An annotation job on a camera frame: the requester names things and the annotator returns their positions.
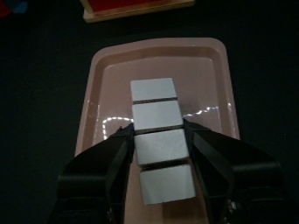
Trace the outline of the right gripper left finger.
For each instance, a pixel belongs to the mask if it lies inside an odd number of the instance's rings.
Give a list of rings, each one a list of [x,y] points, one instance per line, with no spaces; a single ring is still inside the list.
[[[124,224],[133,134],[133,124],[119,128],[65,165],[47,224]]]

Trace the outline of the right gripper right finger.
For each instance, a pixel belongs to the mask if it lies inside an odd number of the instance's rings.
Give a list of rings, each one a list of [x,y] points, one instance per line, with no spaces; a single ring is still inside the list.
[[[292,224],[280,164],[262,150],[195,122],[183,130],[209,224]]]

